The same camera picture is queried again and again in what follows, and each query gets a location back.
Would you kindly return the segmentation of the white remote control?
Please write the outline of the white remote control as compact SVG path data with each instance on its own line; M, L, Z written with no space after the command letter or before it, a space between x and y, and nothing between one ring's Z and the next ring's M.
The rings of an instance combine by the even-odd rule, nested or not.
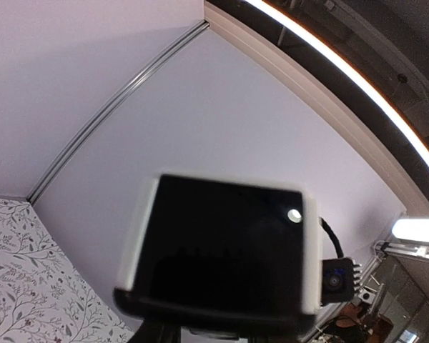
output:
M321 299L315 201L277 182L163 173L138 202L114 287L134 317L303 329Z

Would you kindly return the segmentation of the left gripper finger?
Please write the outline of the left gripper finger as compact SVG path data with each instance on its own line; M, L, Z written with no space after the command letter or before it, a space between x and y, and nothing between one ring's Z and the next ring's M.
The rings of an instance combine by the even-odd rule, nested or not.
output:
M139 327L139 342L181 342L182 330L190 334L227 342L240 340L239 334L225 330L169 324L158 319L143 319Z

